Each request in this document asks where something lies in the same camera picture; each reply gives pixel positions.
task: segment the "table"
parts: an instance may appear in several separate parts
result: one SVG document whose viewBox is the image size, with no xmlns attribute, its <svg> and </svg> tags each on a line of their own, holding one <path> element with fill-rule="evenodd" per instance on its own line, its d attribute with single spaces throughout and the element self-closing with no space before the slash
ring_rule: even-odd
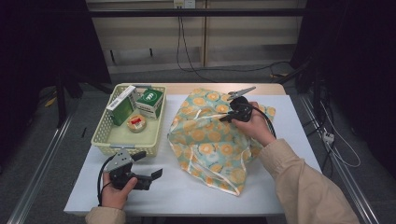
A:
<svg viewBox="0 0 396 224">
<path fill-rule="evenodd" d="M 202 87 L 222 92 L 238 91 L 252 84 L 163 83 L 167 87 L 165 117 L 158 155 L 134 163 L 133 171 L 150 175 L 163 168 L 163 176 L 155 180 L 150 190 L 133 190 L 124 207 L 129 216 L 137 217 L 263 217 L 282 214 L 276 197 L 273 178 L 259 160 L 247 165 L 246 187 L 241 195 L 233 196 L 207 187 L 203 182 L 181 170 L 169 146 L 166 135 L 182 101 L 194 88 Z M 293 104 L 279 84 L 255 84 L 256 90 L 247 94 L 249 101 L 276 108 L 274 128 L 278 138 L 285 138 L 294 151 L 313 168 L 320 171 L 318 162 L 304 134 Z M 91 146 L 67 205 L 66 213 L 86 215 L 98 204 L 97 174 L 107 159 Z"/>
</svg>

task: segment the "person's left hand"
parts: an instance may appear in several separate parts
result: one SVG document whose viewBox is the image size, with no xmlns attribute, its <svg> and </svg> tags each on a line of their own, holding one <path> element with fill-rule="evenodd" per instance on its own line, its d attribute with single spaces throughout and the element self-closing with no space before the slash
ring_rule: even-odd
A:
<svg viewBox="0 0 396 224">
<path fill-rule="evenodd" d="M 114 189 L 110 183 L 110 173 L 103 172 L 102 206 L 122 210 L 128 199 L 128 194 L 137 183 L 137 178 L 131 178 L 123 189 Z"/>
</svg>

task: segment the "cloth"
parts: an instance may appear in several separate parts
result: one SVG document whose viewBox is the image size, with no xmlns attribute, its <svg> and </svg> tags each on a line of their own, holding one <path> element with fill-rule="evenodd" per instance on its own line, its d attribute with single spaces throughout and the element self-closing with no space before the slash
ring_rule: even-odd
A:
<svg viewBox="0 0 396 224">
<path fill-rule="evenodd" d="M 181 169 L 209 187 L 239 195 L 247 177 L 246 164 L 262 145 L 245 136 L 232 123 L 219 121 L 231 111 L 230 95 L 195 89 L 182 103 L 170 127 L 168 140 Z M 275 109 L 260 105 L 273 119 Z"/>
<path fill-rule="evenodd" d="M 124 224 L 126 222 L 125 212 L 110 207 L 94 207 L 85 221 L 88 224 Z"/>
<path fill-rule="evenodd" d="M 285 140 L 271 143 L 258 158 L 275 180 L 276 195 L 289 224 L 359 223 L 343 192 L 299 158 Z M 122 224 L 125 213 L 96 207 L 85 219 L 90 224 Z"/>
</svg>

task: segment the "green basket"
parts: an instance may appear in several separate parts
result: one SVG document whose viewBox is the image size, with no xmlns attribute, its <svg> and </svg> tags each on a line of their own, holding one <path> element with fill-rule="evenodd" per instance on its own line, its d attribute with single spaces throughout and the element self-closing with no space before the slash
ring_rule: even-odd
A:
<svg viewBox="0 0 396 224">
<path fill-rule="evenodd" d="M 146 151 L 147 156 L 156 156 L 158 151 L 158 140 L 160 130 L 163 126 L 163 113 L 166 103 L 166 88 L 163 86 L 139 85 L 132 83 L 122 83 L 114 88 L 107 104 L 113 102 L 126 88 L 130 85 L 137 87 L 139 92 L 145 89 L 154 89 L 163 92 L 163 104 L 161 105 L 161 114 L 158 119 L 147 118 L 147 127 L 141 133 L 133 133 L 129 131 L 126 122 L 121 126 L 113 123 L 109 113 L 104 111 L 99 124 L 93 134 L 91 143 L 99 147 L 103 154 L 112 156 L 117 153 L 121 148 L 128 150 L 130 154 L 135 154 L 140 151 Z M 134 114 L 138 114 L 139 110 L 136 109 Z"/>
</svg>

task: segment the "yellow patterned fabric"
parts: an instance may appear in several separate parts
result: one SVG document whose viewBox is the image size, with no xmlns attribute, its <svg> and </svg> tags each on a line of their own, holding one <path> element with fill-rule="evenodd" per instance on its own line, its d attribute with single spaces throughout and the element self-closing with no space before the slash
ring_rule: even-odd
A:
<svg viewBox="0 0 396 224">
<path fill-rule="evenodd" d="M 229 96 L 193 90 L 177 111 L 168 140 L 181 169 L 211 188 L 239 195 L 247 177 L 245 165 L 257 157 L 262 145 L 232 123 L 219 121 L 231 110 Z M 273 107 L 260 105 L 260 110 L 273 120 Z"/>
</svg>

